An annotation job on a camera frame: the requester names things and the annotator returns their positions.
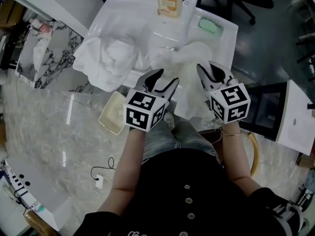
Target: chair wheel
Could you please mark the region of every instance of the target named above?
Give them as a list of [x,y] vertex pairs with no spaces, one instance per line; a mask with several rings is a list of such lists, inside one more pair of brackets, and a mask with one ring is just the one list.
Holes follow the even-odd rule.
[[255,18],[252,18],[250,19],[250,24],[253,26],[254,24],[256,24],[256,19]]

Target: jeans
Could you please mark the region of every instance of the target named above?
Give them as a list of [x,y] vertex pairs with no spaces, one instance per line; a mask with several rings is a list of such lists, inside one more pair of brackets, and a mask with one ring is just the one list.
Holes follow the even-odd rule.
[[189,122],[181,121],[170,131],[167,123],[161,120],[147,133],[142,164],[158,154],[175,148],[201,150],[215,156],[219,161],[211,143],[204,139]]

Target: white cloth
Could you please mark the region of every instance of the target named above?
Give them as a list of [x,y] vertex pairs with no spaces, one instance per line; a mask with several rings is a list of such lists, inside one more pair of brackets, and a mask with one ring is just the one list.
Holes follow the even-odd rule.
[[92,85],[111,92],[123,84],[131,69],[141,66],[137,64],[139,55],[131,39],[95,37],[76,50],[73,69],[86,74]]
[[197,73],[197,64],[210,67],[212,58],[210,48],[202,42],[193,42],[178,52],[160,48],[151,66],[164,69],[164,75],[173,79],[179,77],[180,90],[176,93],[177,104],[174,114],[185,119],[201,117],[213,119],[205,101],[207,100],[201,80]]

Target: floor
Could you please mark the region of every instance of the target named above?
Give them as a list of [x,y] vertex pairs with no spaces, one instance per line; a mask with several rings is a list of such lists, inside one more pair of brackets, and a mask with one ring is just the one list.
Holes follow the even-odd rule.
[[[257,15],[253,27],[246,15],[234,12],[233,21],[240,28],[233,64],[261,84],[287,78],[297,78],[304,83],[307,77],[293,62],[296,59],[293,55],[300,53],[294,51],[295,37],[288,19],[291,14],[286,11],[289,1],[274,0],[274,10],[250,8]],[[97,210],[111,187],[111,181],[106,180],[96,197],[90,182],[91,168],[107,166],[109,157],[113,157],[117,164],[128,133],[125,128],[120,136],[115,136],[98,123],[111,94],[32,89],[18,80],[13,71],[9,71],[1,93],[9,156],[20,155],[34,161],[71,196],[72,215],[60,233],[73,235],[84,215]],[[307,169],[295,166],[298,153],[259,135],[256,137],[261,158],[254,180],[281,197],[294,200],[308,173]],[[252,145],[245,135],[243,139],[252,162]],[[96,170],[93,175],[97,172],[106,174],[109,179],[114,173],[113,170]]]
[[292,79],[315,102],[315,83],[308,60],[296,60],[309,50],[296,47],[298,37],[314,31],[314,24],[305,24],[308,10],[289,10],[291,0],[273,0],[274,8],[265,9],[245,3],[255,15],[256,24],[238,6],[233,6],[232,22],[239,26],[233,67],[246,73],[252,80],[269,85]]

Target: black shirt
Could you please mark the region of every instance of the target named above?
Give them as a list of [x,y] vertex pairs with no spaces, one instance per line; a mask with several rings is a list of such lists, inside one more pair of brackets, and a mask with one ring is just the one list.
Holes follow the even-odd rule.
[[261,188],[248,198],[216,158],[194,149],[164,152],[141,167],[136,193],[122,217],[85,216],[76,235],[283,235],[266,207],[286,202]]

